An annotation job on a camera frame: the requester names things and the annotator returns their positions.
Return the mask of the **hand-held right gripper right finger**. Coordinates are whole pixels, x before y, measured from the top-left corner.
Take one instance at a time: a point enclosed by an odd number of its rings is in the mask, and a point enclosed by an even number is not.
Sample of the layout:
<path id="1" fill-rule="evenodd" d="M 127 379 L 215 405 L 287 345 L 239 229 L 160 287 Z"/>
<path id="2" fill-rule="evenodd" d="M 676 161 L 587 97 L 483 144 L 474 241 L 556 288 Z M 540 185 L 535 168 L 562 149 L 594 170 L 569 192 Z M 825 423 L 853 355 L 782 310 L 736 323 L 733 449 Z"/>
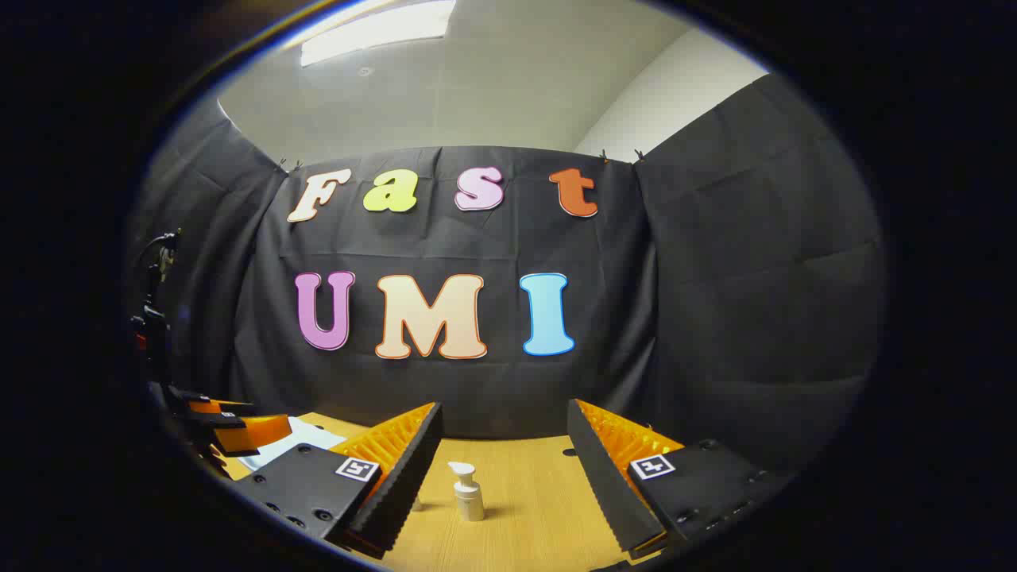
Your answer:
<path id="1" fill-rule="evenodd" d="M 684 555 L 739 524 L 791 483 L 716 439 L 679 444 L 573 399 L 567 432 L 614 539 L 633 558 Z"/>

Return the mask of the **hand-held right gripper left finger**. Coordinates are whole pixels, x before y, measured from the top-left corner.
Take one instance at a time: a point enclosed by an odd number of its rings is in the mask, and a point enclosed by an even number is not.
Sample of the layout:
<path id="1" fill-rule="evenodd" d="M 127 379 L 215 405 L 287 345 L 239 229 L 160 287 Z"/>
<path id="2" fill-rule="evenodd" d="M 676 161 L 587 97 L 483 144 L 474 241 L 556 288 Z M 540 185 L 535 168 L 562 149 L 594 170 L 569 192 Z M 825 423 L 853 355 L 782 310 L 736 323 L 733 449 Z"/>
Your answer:
<path id="1" fill-rule="evenodd" d="M 443 437 L 430 402 L 330 449 L 300 443 L 234 481 L 305 535 L 384 556 L 395 547 Z"/>

